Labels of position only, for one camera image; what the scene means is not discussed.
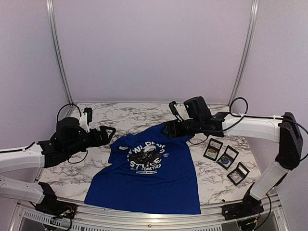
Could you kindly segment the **blue panda print t-shirt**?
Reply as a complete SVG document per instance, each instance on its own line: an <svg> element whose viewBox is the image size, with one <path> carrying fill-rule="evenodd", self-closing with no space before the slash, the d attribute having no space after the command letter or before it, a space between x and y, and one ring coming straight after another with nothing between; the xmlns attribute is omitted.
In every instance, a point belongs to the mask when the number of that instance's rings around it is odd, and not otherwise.
<svg viewBox="0 0 308 231"><path fill-rule="evenodd" d="M110 146L108 166L92 179L85 204L150 214L201 213L189 137L169 139L165 123ZM119 150L119 146L129 147Z"/></svg>

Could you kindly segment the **green round brooch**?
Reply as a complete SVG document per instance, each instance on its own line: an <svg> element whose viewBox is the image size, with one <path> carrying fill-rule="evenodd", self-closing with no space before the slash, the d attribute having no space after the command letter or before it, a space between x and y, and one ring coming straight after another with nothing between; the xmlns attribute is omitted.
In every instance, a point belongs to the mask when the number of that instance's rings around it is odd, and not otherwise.
<svg viewBox="0 0 308 231"><path fill-rule="evenodd" d="M214 149L208 149L207 153L208 153L208 155L210 155L210 156L215 156L215 155L217 154L217 151L214 150Z"/></svg>

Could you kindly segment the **blue round brooch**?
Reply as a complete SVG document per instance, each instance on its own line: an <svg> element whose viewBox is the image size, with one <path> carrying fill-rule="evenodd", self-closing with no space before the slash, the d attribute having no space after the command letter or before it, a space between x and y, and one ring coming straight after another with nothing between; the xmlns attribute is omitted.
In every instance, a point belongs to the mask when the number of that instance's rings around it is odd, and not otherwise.
<svg viewBox="0 0 308 231"><path fill-rule="evenodd" d="M222 158L221 158L221 163L223 163L223 164L228 164L228 163L229 163L228 158L222 157Z"/></svg>

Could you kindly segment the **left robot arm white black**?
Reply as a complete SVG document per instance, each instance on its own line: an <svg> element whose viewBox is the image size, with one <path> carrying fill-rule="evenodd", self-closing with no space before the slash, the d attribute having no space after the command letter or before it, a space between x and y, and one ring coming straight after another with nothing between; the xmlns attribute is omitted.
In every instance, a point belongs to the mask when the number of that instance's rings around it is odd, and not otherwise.
<svg viewBox="0 0 308 231"><path fill-rule="evenodd" d="M56 132L50 140L34 142L15 150L2 150L0 172L55 167L77 153L86 152L88 148L109 144L115 132L115 128L107 126L89 128L86 116L80 119L66 117L57 121ZM0 195L41 204L50 214L57 214L61 210L54 191L44 182L30 183L1 176Z"/></svg>

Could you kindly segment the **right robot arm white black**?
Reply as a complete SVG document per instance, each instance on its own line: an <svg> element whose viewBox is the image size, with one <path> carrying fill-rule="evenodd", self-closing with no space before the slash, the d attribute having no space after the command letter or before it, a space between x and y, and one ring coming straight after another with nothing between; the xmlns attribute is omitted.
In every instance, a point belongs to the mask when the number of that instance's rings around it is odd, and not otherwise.
<svg viewBox="0 0 308 231"><path fill-rule="evenodd" d="M297 168L305 159L302 156L304 141L300 132L305 128L296 122L290 112L280 116L234 114L231 111L213 115L201 96L188 99L183 104L188 119L179 114L175 101L169 104L175 120L166 122L161 132L170 139L193 137L202 133L205 136L215 137L257 138L279 144L279 152L274 161L250 187L243 202L239 203L238 211L244 216L250 215L257 208L257 202L260 202L273 187L279 185L288 172Z"/></svg>

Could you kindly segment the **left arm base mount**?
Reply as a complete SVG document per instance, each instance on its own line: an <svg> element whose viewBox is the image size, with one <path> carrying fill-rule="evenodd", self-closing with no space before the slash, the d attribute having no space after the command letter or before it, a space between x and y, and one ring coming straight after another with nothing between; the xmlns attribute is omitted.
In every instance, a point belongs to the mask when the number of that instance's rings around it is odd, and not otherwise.
<svg viewBox="0 0 308 231"><path fill-rule="evenodd" d="M35 204L35 209L56 218L73 219L75 217L77 205L59 201L55 195L46 195L41 203Z"/></svg>

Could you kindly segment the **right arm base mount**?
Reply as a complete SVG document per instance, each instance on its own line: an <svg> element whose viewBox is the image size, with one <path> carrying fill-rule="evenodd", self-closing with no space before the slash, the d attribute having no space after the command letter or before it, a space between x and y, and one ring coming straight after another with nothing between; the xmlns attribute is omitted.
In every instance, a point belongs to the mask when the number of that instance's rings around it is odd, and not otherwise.
<svg viewBox="0 0 308 231"><path fill-rule="evenodd" d="M245 218L252 215L259 215L264 211L261 201L248 200L222 207L222 215L225 220Z"/></svg>

